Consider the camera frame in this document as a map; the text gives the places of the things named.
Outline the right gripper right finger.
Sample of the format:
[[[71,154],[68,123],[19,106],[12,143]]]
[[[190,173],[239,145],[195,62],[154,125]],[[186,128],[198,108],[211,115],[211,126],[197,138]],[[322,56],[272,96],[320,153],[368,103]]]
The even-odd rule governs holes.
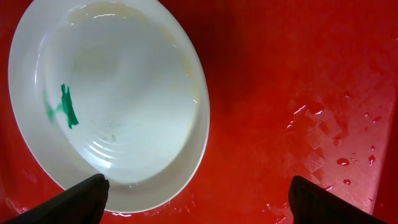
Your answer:
[[[299,175],[290,184],[289,205],[294,224],[385,224]]]

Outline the red plastic tray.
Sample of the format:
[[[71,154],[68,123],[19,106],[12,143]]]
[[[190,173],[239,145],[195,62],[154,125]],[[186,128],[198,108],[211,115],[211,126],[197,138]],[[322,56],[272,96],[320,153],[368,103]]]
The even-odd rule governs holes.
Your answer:
[[[307,178],[397,222],[396,1],[163,1],[200,58],[210,133],[171,201],[103,223],[292,223]]]

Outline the white plate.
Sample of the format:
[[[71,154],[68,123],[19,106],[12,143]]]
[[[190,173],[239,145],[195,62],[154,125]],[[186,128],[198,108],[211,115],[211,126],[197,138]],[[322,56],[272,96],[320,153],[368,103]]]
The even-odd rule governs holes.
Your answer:
[[[8,84],[39,165],[63,189],[105,175],[109,212],[167,203],[204,155],[203,69],[158,1],[33,1],[14,33]]]

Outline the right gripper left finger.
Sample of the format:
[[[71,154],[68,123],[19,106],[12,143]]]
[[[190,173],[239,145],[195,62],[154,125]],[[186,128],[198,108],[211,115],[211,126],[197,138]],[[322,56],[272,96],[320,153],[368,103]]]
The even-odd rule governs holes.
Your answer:
[[[5,224],[99,224],[108,200],[109,180],[95,174]]]

